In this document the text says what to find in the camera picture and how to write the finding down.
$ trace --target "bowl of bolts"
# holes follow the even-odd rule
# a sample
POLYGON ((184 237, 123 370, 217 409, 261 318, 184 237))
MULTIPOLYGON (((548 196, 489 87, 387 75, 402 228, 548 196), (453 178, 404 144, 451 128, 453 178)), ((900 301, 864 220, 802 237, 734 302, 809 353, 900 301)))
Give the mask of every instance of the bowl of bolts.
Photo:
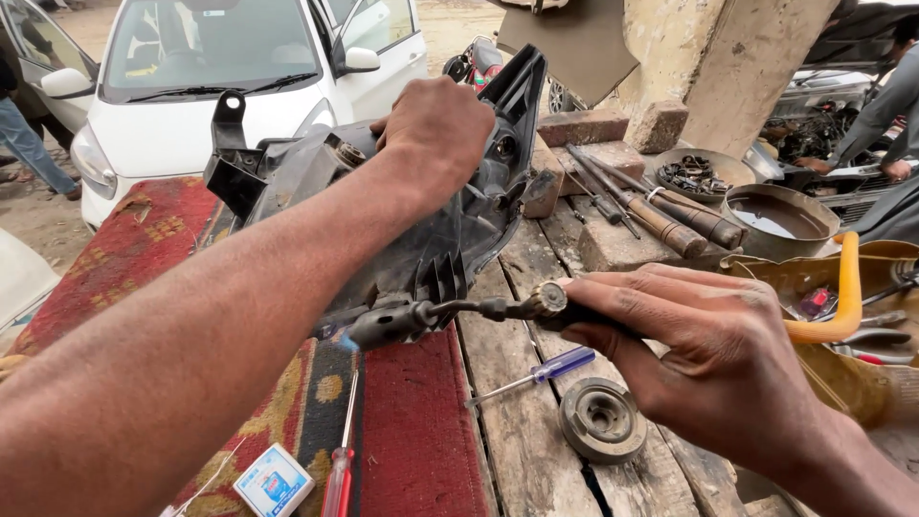
POLYGON ((756 183, 740 160, 689 147, 660 153, 654 158, 654 176, 661 187, 704 203, 720 203, 728 190, 756 183))

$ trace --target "car windshield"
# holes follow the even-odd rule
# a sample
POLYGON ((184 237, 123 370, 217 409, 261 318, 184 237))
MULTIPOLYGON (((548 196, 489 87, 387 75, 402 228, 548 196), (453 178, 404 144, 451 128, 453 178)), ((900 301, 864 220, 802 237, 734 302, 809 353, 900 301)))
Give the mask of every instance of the car windshield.
MULTIPOLYGON (((127 0, 111 42, 101 95, 126 102, 193 86, 266 85, 322 71, 300 0, 127 0)), ((147 102, 216 93, 155 97, 147 102)))

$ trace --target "round rubber part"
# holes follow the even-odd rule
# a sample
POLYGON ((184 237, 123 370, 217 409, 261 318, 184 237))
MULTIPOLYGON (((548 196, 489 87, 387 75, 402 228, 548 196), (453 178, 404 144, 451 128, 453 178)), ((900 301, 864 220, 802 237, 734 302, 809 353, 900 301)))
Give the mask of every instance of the round rubber part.
POLYGON ((624 387, 600 377, 575 383, 562 399, 562 434, 596 465, 621 465, 644 448, 648 420, 624 387))

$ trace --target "patterned rug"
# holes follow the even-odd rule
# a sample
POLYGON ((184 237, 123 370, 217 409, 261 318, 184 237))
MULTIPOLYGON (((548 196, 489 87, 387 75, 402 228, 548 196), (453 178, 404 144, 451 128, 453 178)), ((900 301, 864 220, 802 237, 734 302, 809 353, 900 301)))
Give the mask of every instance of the patterned rug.
MULTIPOLYGON (((231 220, 200 178, 135 185, 8 354, 35 355, 48 348, 93 314, 225 238, 231 220)), ((318 515, 329 455, 341 442, 351 379, 359 369, 350 514, 485 515, 473 424, 462 406, 467 388, 455 329, 363 355, 339 346, 339 336, 340 331, 303 344, 252 418, 177 495, 176 506, 244 439, 187 515, 252 515, 232 484, 274 442, 316 480, 296 514, 318 515)))

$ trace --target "concrete pillar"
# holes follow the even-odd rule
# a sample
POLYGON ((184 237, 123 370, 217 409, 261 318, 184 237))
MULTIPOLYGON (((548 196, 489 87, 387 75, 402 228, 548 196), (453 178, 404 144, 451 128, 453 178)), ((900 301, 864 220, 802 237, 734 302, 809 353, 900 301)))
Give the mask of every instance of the concrete pillar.
POLYGON ((642 148, 652 103, 689 108, 683 139, 741 157, 838 0, 626 0, 626 44, 641 65, 606 104, 631 118, 642 148))

